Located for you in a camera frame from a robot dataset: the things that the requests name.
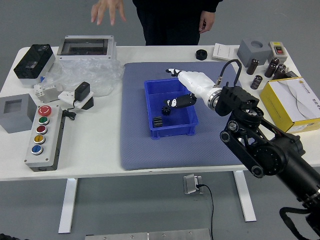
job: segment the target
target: green button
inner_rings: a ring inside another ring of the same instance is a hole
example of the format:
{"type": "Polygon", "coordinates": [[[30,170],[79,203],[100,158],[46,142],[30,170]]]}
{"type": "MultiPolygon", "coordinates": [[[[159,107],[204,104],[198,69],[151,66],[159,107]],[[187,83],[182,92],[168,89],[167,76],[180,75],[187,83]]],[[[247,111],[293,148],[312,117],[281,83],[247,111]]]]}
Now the green button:
{"type": "Polygon", "coordinates": [[[39,124],[41,125],[47,125],[49,123],[49,119],[46,116],[42,116],[39,119],[39,124]]]}

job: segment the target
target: metal plate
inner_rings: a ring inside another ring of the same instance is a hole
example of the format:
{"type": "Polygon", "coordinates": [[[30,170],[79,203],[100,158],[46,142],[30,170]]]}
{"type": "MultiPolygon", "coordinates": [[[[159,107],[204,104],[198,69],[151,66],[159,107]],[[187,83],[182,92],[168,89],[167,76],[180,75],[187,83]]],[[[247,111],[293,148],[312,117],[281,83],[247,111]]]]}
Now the metal plate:
{"type": "Polygon", "coordinates": [[[209,229],[154,231],[86,236],[85,240],[210,240],[209,229]]]}

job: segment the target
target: yellow button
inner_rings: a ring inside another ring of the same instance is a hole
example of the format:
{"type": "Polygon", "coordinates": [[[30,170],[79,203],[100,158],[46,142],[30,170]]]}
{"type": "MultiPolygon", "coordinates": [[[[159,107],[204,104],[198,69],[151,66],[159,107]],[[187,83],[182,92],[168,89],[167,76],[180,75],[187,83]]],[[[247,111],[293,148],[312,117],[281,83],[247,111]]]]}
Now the yellow button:
{"type": "Polygon", "coordinates": [[[45,142],[45,137],[43,135],[37,135],[34,137],[34,143],[43,144],[45,142]]]}

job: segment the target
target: capacitor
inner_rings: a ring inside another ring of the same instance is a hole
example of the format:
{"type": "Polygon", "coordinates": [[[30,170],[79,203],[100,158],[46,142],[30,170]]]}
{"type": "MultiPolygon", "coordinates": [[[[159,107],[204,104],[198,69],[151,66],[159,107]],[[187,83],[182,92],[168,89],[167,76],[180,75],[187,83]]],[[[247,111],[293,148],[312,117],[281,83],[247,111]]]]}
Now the capacitor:
{"type": "Polygon", "coordinates": [[[272,78],[272,80],[275,80],[275,79],[283,79],[286,75],[286,71],[282,68],[280,68],[279,70],[276,70],[274,72],[274,76],[272,78]]]}
{"type": "Polygon", "coordinates": [[[275,65],[274,63],[270,63],[268,68],[266,69],[264,75],[267,78],[271,78],[271,76],[275,73],[276,68],[277,68],[277,65],[275,65]]]}
{"type": "Polygon", "coordinates": [[[246,73],[249,74],[249,75],[254,74],[258,64],[259,64],[259,61],[257,59],[252,59],[250,66],[246,70],[246,73]]]}
{"type": "Polygon", "coordinates": [[[270,64],[275,64],[276,66],[280,63],[280,60],[279,58],[275,57],[275,58],[272,58],[270,64]]]}
{"type": "Polygon", "coordinates": [[[263,79],[262,76],[256,75],[253,79],[253,82],[251,83],[250,88],[252,88],[253,90],[258,89],[260,83],[262,82],[262,79],[263,79]]]}
{"type": "Polygon", "coordinates": [[[277,72],[277,71],[279,71],[279,69],[283,69],[284,71],[286,71],[287,67],[284,64],[279,64],[275,71],[277,72]]]}

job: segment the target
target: black cable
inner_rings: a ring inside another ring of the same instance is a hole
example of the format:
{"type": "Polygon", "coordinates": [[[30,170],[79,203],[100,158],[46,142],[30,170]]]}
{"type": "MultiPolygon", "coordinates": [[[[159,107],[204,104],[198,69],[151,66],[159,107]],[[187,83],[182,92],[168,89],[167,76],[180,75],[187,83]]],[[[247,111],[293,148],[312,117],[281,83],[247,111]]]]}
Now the black cable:
{"type": "Polygon", "coordinates": [[[238,72],[236,73],[236,76],[235,76],[235,79],[234,79],[234,82],[233,82],[233,86],[235,87],[236,84],[237,84],[237,82],[238,82],[238,79],[239,79],[241,70],[242,70],[242,64],[241,64],[241,62],[240,62],[238,59],[232,59],[232,60],[230,60],[230,61],[227,61],[226,64],[223,66],[222,70],[221,70],[221,73],[220,73],[219,78],[222,78],[222,75],[224,74],[224,71],[225,71],[226,67],[227,67],[230,63],[233,63],[233,62],[236,62],[236,64],[237,64],[238,67],[239,67],[238,72]]]}
{"type": "Polygon", "coordinates": [[[63,111],[62,111],[62,116],[63,116],[63,117],[68,117],[68,118],[70,118],[72,121],[75,120],[77,114],[76,114],[75,112],[69,111],[69,110],[75,109],[75,102],[76,102],[76,100],[73,101],[73,103],[72,103],[72,106],[73,106],[73,107],[72,107],[72,108],[68,108],[67,110],[63,110],[63,111]]]}
{"type": "Polygon", "coordinates": [[[14,236],[9,236],[9,235],[5,235],[5,234],[1,233],[0,240],[20,240],[20,239],[14,237],[14,236]]]}
{"type": "Polygon", "coordinates": [[[292,213],[292,214],[310,214],[311,211],[309,209],[299,209],[299,208],[293,208],[293,207],[283,207],[279,211],[280,217],[282,218],[284,224],[290,229],[290,231],[293,233],[293,235],[298,240],[309,240],[308,238],[305,238],[304,236],[302,236],[299,233],[299,231],[296,228],[294,222],[291,220],[290,217],[287,216],[287,213],[292,213]]]}
{"type": "Polygon", "coordinates": [[[210,234],[211,234],[211,240],[214,240],[214,235],[213,235],[213,233],[212,233],[212,229],[213,229],[213,219],[214,219],[214,209],[215,209],[215,207],[214,207],[214,199],[213,199],[213,197],[212,197],[212,192],[211,192],[210,188],[209,188],[207,185],[205,185],[205,184],[197,184],[196,187],[197,187],[197,188],[207,187],[207,188],[209,189],[210,196],[211,196],[211,202],[212,202],[211,229],[210,229],[211,231],[210,231],[210,234]]]}

